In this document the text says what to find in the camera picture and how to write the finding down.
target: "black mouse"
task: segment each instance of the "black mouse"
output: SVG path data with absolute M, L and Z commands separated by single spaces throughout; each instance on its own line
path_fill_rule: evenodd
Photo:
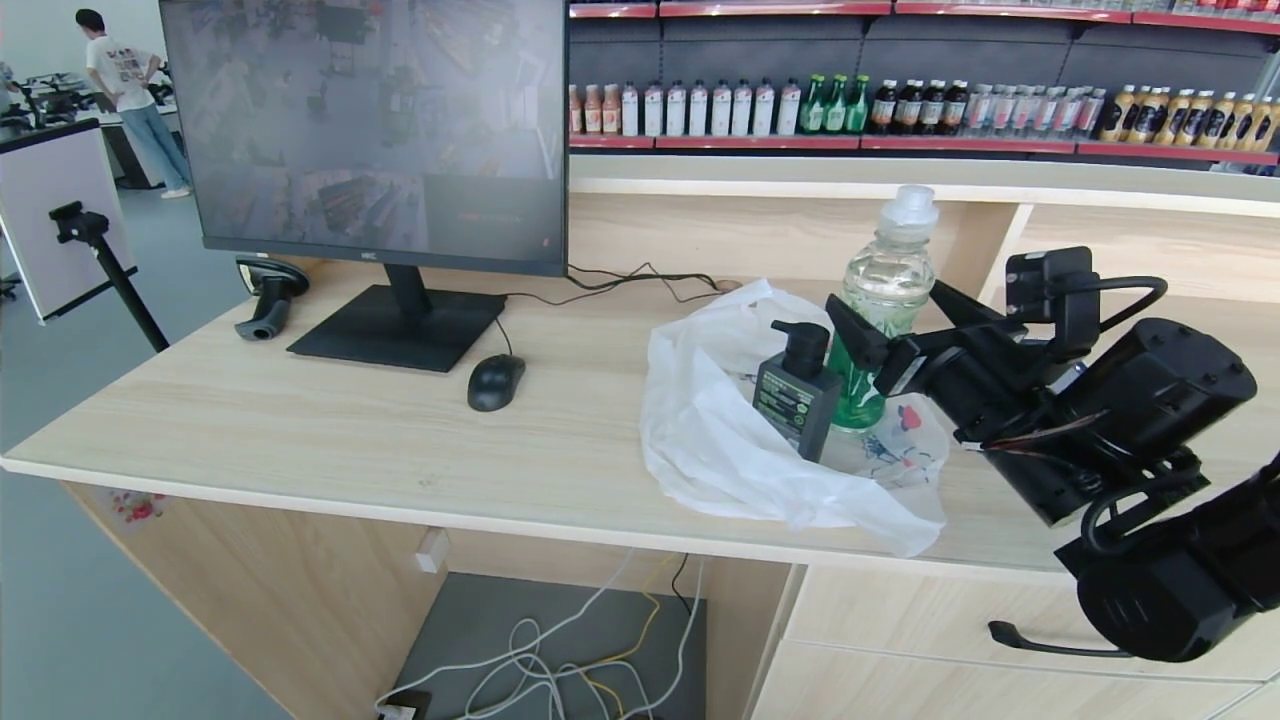
M 525 377 L 525 361 L 515 355 L 485 357 L 471 373 L 467 405 L 481 413 L 493 413 L 511 405 L 516 398 L 516 386 Z

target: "black hair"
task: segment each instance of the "black hair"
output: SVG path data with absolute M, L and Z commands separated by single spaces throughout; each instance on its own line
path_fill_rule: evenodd
M 84 29 L 91 29 L 93 32 L 106 32 L 106 20 L 102 19 L 102 14 L 97 10 L 77 10 L 76 12 L 76 24 Z

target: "drawer handle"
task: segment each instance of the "drawer handle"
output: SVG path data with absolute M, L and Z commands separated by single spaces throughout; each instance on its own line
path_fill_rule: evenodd
M 1029 650 L 1032 652 L 1048 652 L 1051 655 L 1075 655 L 1079 657 L 1133 657 L 1123 650 L 1089 650 L 1084 647 L 1064 647 L 1060 644 L 1044 644 L 1029 641 L 1018 632 L 1018 626 L 1004 620 L 987 623 L 991 630 L 991 639 L 1014 650 Z

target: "plastic bag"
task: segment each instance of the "plastic bag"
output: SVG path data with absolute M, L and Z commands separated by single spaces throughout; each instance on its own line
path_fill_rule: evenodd
M 948 438 L 931 406 L 892 398 L 870 433 L 833 432 L 823 465 L 800 459 L 750 401 L 760 363 L 786 345 L 769 328 L 778 319 L 831 328 L 817 305 L 762 279 L 653 331 L 640 413 L 645 466 L 664 493 L 708 515 L 861 527 L 893 553 L 918 555 L 945 524 L 937 474 Z

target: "monitor screen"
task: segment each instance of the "monitor screen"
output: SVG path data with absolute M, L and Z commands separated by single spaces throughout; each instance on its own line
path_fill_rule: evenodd
M 563 274 L 563 0 L 163 0 L 212 249 Z

